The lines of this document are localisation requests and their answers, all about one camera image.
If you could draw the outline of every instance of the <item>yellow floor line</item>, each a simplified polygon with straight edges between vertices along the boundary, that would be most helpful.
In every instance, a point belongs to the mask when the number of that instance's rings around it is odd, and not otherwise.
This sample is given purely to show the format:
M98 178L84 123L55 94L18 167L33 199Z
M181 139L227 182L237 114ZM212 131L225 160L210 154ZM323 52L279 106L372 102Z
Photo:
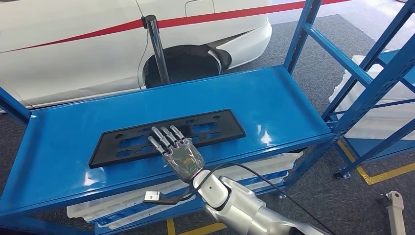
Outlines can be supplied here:
M225 228L226 226L222 223L214 223L179 235L205 235Z
M166 220L167 222L167 233L168 235L176 235L176 230L174 228L174 221L173 219Z
M350 153L350 151L346 148L346 146L341 142L338 141L337 142L340 146L340 148L343 150L343 152L346 154L346 156L350 159L351 162L354 162L355 159L352 156L352 154ZM400 168L379 174L379 175L375 175L375 176L369 176L365 170L363 170L363 168L361 166L358 166L356 168L357 172L363 177L363 179L366 181L366 183L368 185L373 185L379 182L382 182L384 180L388 180L391 179L393 177L396 177L398 175L402 175L405 173L408 173L410 171L415 170L415 163L409 164L409 165L405 165L402 166Z

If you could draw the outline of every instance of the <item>shelf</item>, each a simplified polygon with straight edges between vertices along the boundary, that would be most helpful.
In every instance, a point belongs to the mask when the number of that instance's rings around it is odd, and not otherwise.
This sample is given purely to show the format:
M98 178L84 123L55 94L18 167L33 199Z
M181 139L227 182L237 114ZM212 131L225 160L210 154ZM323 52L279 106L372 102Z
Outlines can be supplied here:
M385 67L392 58L399 52L399 50L389 51L381 53L378 57L378 63ZM415 92L415 67L412 68L401 80L401 82L407 86L411 91Z
M232 110L246 137L200 147L208 167L290 152L334 136L283 66L39 109L4 188L0 217L175 180L161 156L96 169L88 161L102 132L223 109Z
M344 138L348 144L348 146L352 149L355 156L360 157L367 153L372 148L376 147L380 144L383 140L374 140L374 139L352 139L352 138ZM403 153L406 151L410 151L415 149L415 141L407 141L407 140L399 140L398 142L394 143L389 148L385 149L383 152L379 153L375 157L371 158L367 161L375 161L380 158L390 157L394 154Z
M276 186L283 186L283 182L276 184ZM275 189L272 186L267 186L267 187L258 188L258 189L253 190L253 192L255 192L256 195L261 195L261 194L272 192L272 191L275 191ZM133 222L131 224L119 227L119 228L114 229L114 230L111 230L109 228L100 228L95 223L94 233L96 235L117 234L117 233L127 231L127 230L130 230L130 229L139 228L139 227L144 226L144 225L148 225L148 224L156 223L156 222L159 222L159 221L167 220L167 219L175 217L178 214L184 215L184 214L189 214L189 213L192 213L192 212L200 211L200 210L203 209L204 204L205 204L205 202L203 202L201 197L199 195L197 195L197 197L192 201L189 201L189 202L186 202L184 204L175 206L172 209L168 209L166 211L157 213L155 215L149 216L147 218L141 219L137 222Z

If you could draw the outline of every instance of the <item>red stripe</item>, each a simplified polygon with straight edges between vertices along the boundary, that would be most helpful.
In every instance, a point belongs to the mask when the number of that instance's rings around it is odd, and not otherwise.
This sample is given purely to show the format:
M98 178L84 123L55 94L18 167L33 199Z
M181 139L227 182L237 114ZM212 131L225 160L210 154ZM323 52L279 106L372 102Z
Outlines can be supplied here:
M323 0L322 4L331 4L331 3L337 3L337 2L342 2L342 1L349 1L349 0ZM181 17L181 18L175 18L175 19L161 20L161 21L157 21L157 24L159 28L168 28L168 27L175 27L175 26L181 26L181 25L187 25L187 24L198 24L198 23L203 23L203 22L220 21L220 20L227 20L227 19L232 19L232 18L240 18L240 17L246 17L246 16L262 15L262 14L268 14L268 13L273 13L273 12L300 9L304 7L304 4L305 4L305 1L290 2L290 3L284 3L284 4L272 5L272 6L255 7L255 8L243 9L243 10L235 10L235 11L212 13L212 14L205 14L205 15L199 15L199 16L190 16L190 17ZM101 29L95 32L61 39L61 40L54 41L54 42L39 44L39 45L31 46L31 47L19 48L15 50L9 50L5 52L29 49L29 48L34 48L34 47L42 47L42 46L53 45L53 44L58 44L58 43L71 42L71 41L76 41L76 40L81 40L81 39L86 39L86 38L93 38L93 37L98 37L98 36L112 34L112 33L119 33L119 32L136 29L140 27L143 27L141 19L131 21L128 23L123 23L123 24L116 25L116 26L112 26L109 28Z

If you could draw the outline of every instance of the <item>black cable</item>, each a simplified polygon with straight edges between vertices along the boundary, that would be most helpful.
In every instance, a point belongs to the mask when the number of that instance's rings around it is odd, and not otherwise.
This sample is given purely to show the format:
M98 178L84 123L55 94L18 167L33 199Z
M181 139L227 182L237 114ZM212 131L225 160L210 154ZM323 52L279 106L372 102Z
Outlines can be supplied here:
M309 212L306 208L304 208L302 205L300 205L296 200L294 200L293 198L291 198L290 196L288 196L287 194L285 194L284 191L282 191L281 189L279 189L277 186L275 186L273 183L271 183L269 180L265 179L262 175L256 173L254 170L250 169L247 166L244 166L242 164L238 164L238 163L223 163L218 165L217 167L215 167L213 170L211 170L209 172L209 174L201 181L201 183L199 184L199 186L197 186L197 188L195 188L195 190L189 194L188 196L182 198L180 201L185 201L189 198L191 198L193 195L196 194L196 192L200 189L200 187L203 185L203 183L205 183L205 181L214 173L214 171L216 171L217 169L225 166L225 165L237 165L241 168L244 168L245 170L249 171L250 173L256 175L258 178L262 179L263 181L267 182L269 185L271 185L273 188L275 188L277 191L279 191L280 193L282 193L283 195L285 195L288 199L290 199L290 201L292 201L295 205L297 205L298 207L300 207L305 213L307 213L309 216L311 216L314 220L316 220L319 224L321 224L325 229L327 229L330 233L332 233L333 235L336 235L331 229L329 229L327 226L325 226L319 219L317 219L315 216L313 216L313 214L311 212Z

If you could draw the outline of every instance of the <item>white plastic tray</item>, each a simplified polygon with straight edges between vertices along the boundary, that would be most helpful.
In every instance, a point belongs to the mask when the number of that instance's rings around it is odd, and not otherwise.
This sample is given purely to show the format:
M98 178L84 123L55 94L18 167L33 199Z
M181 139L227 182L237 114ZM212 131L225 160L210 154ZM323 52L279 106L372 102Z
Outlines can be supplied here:
M360 64L364 56L355 55L352 57L353 62ZM382 66L373 65L368 74L375 78L381 71ZM333 95L329 98L331 102L339 93L340 89L350 79L351 74L345 70L343 80L339 86L334 89ZM352 90L347 94L340 103L336 112L347 110L365 90L365 87L357 82ZM377 104L385 104L401 100L413 99L415 94L401 82L398 82ZM402 126L410 122L415 117L415 103L406 103L388 107L371 109L363 118L357 122L353 128L345 134L346 138L355 139L386 139L395 133ZM415 131L408 134L403 140L415 140Z
M291 169L294 161L302 156L300 153L284 153L276 155L265 160L254 161L244 165L252 168L261 175L280 172ZM226 167L217 170L216 176L225 175L236 181L255 177L252 173L238 166ZM147 188L141 188L134 191L121 193L118 195L96 199L93 201L80 203L67 207L68 217L83 217L85 221L91 222L99 218L103 218L114 212L142 203L146 191L160 191L164 194L187 187L187 184L180 180L167 182Z
M280 183L282 181L282 179L284 177L272 179L272 180L270 180L270 182L273 183L273 184L278 184L278 183ZM267 186L269 186L267 182L259 182L259 183L247 185L246 187L249 188L249 189L251 189L251 190L255 190L255 189L264 188L264 187L267 187ZM139 213L133 214L131 216L122 218L122 219L117 220L117 221L115 221L113 223L107 224L105 227L108 227L109 229L112 229L112 230L113 229L117 229L119 227L122 227L124 225L130 224L130 223L133 223L133 222L136 222L136 221L138 221L140 219L146 218L146 217L151 216L151 215L154 215L156 213L160 213L160 212L163 212L165 210L171 209L171 208L173 208L175 206L178 206L178 205L181 205L183 203L189 202L189 201L191 201L191 200L193 200L195 198L196 197L193 196L189 200L183 201L183 202L179 202L178 204L173 205L173 206L172 205L159 205L159 206L150 208L148 210L144 210L144 211L141 211Z

